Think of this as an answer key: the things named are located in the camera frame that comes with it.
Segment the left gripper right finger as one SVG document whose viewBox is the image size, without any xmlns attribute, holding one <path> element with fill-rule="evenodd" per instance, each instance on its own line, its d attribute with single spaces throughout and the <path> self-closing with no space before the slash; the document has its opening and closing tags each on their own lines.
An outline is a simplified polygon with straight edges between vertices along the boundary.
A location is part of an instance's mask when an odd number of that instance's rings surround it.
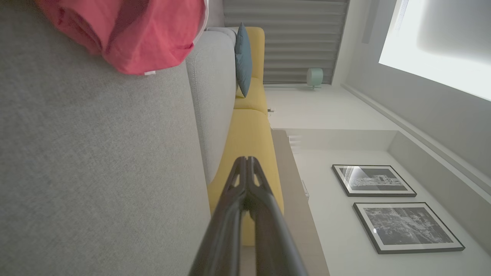
<svg viewBox="0 0 491 276">
<path fill-rule="evenodd" d="M 258 159 L 247 158 L 247 211 L 255 224 L 257 276 L 307 276 Z"/>
</svg>

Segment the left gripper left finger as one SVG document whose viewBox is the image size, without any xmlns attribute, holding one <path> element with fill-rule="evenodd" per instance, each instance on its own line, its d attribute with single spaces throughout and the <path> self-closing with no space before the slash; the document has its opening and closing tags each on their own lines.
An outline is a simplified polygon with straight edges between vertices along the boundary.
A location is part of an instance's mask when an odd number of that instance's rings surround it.
<svg viewBox="0 0 491 276">
<path fill-rule="evenodd" d="M 235 160 L 204 234 L 189 276 L 240 274 L 241 222 L 247 157 Z"/>
</svg>

